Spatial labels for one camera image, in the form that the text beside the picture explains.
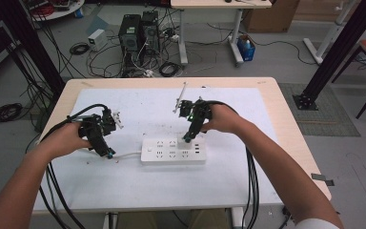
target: desk leg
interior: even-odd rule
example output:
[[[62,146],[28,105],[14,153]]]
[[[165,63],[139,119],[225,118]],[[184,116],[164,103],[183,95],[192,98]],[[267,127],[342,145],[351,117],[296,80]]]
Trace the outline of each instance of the desk leg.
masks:
[[[184,11],[180,10],[180,35],[179,35],[179,53],[180,63],[187,65],[189,60],[187,59],[186,44],[184,43]]]
[[[243,58],[242,55],[239,52],[239,49],[237,48],[236,45],[236,39],[237,39],[237,34],[239,32],[239,26],[240,26],[240,20],[242,17],[242,12],[243,9],[238,9],[236,12],[236,17],[235,17],[235,21],[234,21],[234,33],[233,36],[229,39],[229,43],[231,46],[231,49],[234,52],[234,58],[235,58],[235,65],[238,67],[239,64],[243,64]]]
[[[233,219],[233,229],[242,228],[243,208],[242,207],[231,208],[231,217]]]
[[[116,225],[117,225],[117,214],[111,212],[107,213],[105,216],[105,222],[103,223],[103,229],[115,229]]]

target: power outlet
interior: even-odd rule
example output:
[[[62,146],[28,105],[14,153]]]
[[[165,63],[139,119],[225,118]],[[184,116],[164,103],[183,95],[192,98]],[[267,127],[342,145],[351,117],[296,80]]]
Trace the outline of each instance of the power outlet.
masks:
[[[143,164],[204,164],[206,145],[203,138],[185,143],[177,138],[150,138],[142,142]]]

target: gray carpet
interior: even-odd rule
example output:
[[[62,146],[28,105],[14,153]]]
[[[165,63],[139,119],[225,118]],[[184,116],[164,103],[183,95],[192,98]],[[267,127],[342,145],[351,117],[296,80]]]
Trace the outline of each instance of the gray carpet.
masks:
[[[293,94],[301,94],[306,84],[279,84],[303,135],[360,136],[346,111],[326,86],[316,100],[318,111],[300,111],[293,100]]]

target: person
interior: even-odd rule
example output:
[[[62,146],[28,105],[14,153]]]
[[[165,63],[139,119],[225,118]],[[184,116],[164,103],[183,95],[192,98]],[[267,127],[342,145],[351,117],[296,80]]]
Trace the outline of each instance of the person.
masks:
[[[203,125],[202,131],[232,133],[246,144],[291,212],[297,228],[344,228],[331,202],[280,146],[227,106],[212,105],[211,110],[213,119]],[[88,141],[78,136],[78,128],[78,123],[66,124],[25,155],[0,193],[0,228],[29,226],[49,162],[90,147]]]

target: cardboard box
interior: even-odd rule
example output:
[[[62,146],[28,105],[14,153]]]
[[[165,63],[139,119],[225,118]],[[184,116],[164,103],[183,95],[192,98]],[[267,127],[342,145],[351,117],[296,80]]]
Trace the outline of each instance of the cardboard box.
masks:
[[[277,0],[268,9],[246,10],[242,22],[247,32],[286,32],[298,4],[299,0]]]
[[[246,48],[247,40],[249,40],[251,43],[251,47],[249,49]],[[244,61],[252,61],[254,59],[254,51],[256,47],[254,46],[254,42],[249,35],[239,36],[236,45]]]

